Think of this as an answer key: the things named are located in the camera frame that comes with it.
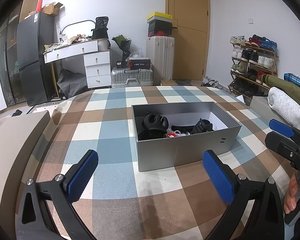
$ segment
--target wooden shoe rack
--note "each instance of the wooden shoe rack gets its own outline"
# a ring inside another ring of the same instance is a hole
[[[237,58],[232,58],[233,64],[238,64],[239,65],[240,63],[245,63],[245,64],[247,64],[247,66],[244,67],[246,71],[248,71],[249,68],[253,68],[253,69],[257,70],[257,71],[261,70],[261,71],[264,71],[266,73],[269,73],[270,75],[278,76],[278,61],[279,61],[279,57],[273,51],[267,50],[267,49],[261,49],[261,48],[258,48],[258,47],[246,46],[246,45],[240,45],[240,44],[234,44],[234,43],[231,43],[231,44],[233,45],[233,47],[238,46],[238,47],[241,47],[243,49],[249,48],[249,49],[256,50],[257,52],[263,52],[264,55],[268,55],[268,56],[270,55],[274,59],[274,64],[273,64],[272,69],[267,69],[265,67],[261,67],[259,65],[256,65],[256,64],[253,64],[253,63],[250,63],[250,62],[246,62],[244,60],[237,59]],[[239,75],[236,72],[230,72],[230,75],[231,75],[231,77],[232,77],[233,80],[236,77],[238,77],[238,78],[241,78],[243,80],[246,80],[246,81],[250,82],[251,84],[257,85],[257,86],[265,89],[266,91],[269,90],[268,87],[266,87],[266,86],[264,86],[262,84],[259,84],[259,83],[255,82],[253,80],[250,80],[248,78],[245,78],[243,75]],[[248,97],[248,96],[240,93],[239,91],[233,89],[232,87],[228,86],[228,88],[229,88],[229,90],[230,90],[231,93],[234,91],[234,92],[236,92],[236,93],[238,93],[240,95],[243,95],[244,97],[252,100],[251,97]]]

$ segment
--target checkered tablecloth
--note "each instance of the checkered tablecloth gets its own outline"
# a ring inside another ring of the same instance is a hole
[[[219,155],[221,161],[251,180],[272,177],[282,197],[293,170],[266,148],[269,126],[228,93],[193,86],[100,89],[63,102],[52,115],[58,127],[37,181],[66,173],[94,149],[99,165],[73,206],[97,239],[202,240],[226,210],[202,162],[139,172],[131,119],[131,105],[201,101],[215,101],[242,125],[232,149]],[[49,207],[61,234],[67,235],[51,203]],[[249,202],[236,234],[251,207]]]

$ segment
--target blue plaid cloth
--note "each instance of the blue plaid cloth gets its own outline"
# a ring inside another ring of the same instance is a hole
[[[292,74],[292,73],[285,73],[283,76],[285,81],[289,81],[295,85],[297,85],[298,87],[300,87],[300,77]]]

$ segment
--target wooden door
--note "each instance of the wooden door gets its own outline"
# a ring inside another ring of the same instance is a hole
[[[209,0],[166,0],[173,16],[175,58],[173,79],[201,80],[208,55]]]

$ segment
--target green sneaker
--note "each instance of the green sneaker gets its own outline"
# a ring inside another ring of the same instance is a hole
[[[243,75],[245,73],[245,69],[243,66],[238,65],[237,70],[235,72],[239,75]]]
[[[230,71],[231,72],[235,72],[238,69],[238,67],[239,67],[239,65],[233,64],[232,67],[231,67],[231,69],[230,69]]]

